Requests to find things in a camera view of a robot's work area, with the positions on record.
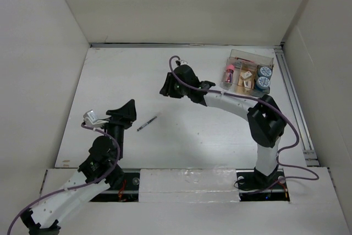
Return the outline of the black pen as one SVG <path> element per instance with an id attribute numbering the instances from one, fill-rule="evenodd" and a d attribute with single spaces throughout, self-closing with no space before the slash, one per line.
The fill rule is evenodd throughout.
<path id="1" fill-rule="evenodd" d="M 144 129 L 146 126 L 148 126 L 150 123 L 152 123 L 156 118 L 157 118 L 157 116 L 152 117 L 150 120 L 148 120 L 148 121 L 145 122 L 143 125 L 141 125 L 140 127 L 138 127 L 138 129 L 137 129 L 136 131 L 137 131 L 137 132 L 141 131 L 141 130 Z"/>

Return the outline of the pink capped glue bottle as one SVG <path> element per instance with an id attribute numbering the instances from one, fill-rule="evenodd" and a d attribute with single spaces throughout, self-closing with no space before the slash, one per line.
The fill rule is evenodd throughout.
<path id="1" fill-rule="evenodd" d="M 234 79 L 234 72 L 235 72 L 235 66 L 232 64 L 229 64 L 225 69 L 223 81 L 225 83 L 232 84 Z"/>

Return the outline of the orange red pen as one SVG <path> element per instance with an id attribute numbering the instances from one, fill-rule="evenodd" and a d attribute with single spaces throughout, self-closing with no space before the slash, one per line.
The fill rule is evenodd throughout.
<path id="1" fill-rule="evenodd" d="M 242 61 L 242 62 L 246 62 L 246 63 L 252 63 L 255 64 L 256 62 L 245 59 L 245 58 L 240 58 L 240 57 L 235 57 L 236 60 Z"/>

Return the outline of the blue patterned tape roll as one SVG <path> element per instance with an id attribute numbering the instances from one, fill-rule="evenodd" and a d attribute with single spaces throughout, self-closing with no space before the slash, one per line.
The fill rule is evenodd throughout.
<path id="1" fill-rule="evenodd" d="M 260 76 L 256 80 L 255 88 L 260 91 L 265 91 L 270 88 L 270 85 L 271 85 L 271 81 L 268 77 Z"/>

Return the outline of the pink barrel pen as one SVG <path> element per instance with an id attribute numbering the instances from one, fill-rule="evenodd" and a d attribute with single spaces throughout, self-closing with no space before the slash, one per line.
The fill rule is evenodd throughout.
<path id="1" fill-rule="evenodd" d="M 241 61 L 235 61 L 233 63 L 233 65 L 234 65 L 236 71 L 241 71 L 241 67 L 242 67 L 242 62 Z"/>

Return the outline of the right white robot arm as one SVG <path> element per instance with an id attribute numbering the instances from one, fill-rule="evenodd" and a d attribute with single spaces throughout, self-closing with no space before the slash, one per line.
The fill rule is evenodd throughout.
<path id="1" fill-rule="evenodd" d="M 244 96 L 229 96 L 226 92 L 211 81 L 199 81 L 192 68 L 183 64 L 174 73 L 167 73 L 159 93 L 175 99 L 186 96 L 193 103 L 218 108 L 247 121 L 257 144 L 257 161 L 253 174 L 243 180 L 243 187 L 247 190 L 268 187 L 277 178 L 278 145 L 287 123 L 274 111 L 278 106 L 271 96 L 265 95 L 256 102 Z"/>

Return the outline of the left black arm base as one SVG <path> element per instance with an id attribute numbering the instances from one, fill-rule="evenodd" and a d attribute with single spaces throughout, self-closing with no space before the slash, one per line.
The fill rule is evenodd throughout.
<path id="1" fill-rule="evenodd" d="M 139 201 L 140 170 L 127 170 L 124 179 L 116 187 L 103 191 L 91 199 L 96 203 L 129 203 Z"/>

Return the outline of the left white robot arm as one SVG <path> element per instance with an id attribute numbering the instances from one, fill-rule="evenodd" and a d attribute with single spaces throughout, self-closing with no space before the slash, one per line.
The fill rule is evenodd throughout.
<path id="1" fill-rule="evenodd" d="M 108 110 L 106 115 L 99 119 L 92 110 L 83 115 L 81 126 L 100 136 L 93 141 L 86 160 L 59 190 L 44 195 L 20 214 L 29 234 L 58 234 L 61 224 L 85 203 L 121 186 L 124 171 L 118 162 L 123 158 L 124 132 L 136 121 L 135 100 Z"/>

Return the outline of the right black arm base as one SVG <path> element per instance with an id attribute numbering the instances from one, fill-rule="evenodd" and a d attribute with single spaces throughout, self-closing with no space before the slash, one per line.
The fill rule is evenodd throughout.
<path id="1" fill-rule="evenodd" d="M 290 202 L 288 187 L 286 183 L 273 183 L 284 177 L 283 171 L 277 171 L 273 180 L 268 183 L 260 183 L 254 177 L 254 171 L 239 171 L 234 187 L 239 191 L 240 202 L 255 201 L 287 201 Z"/>

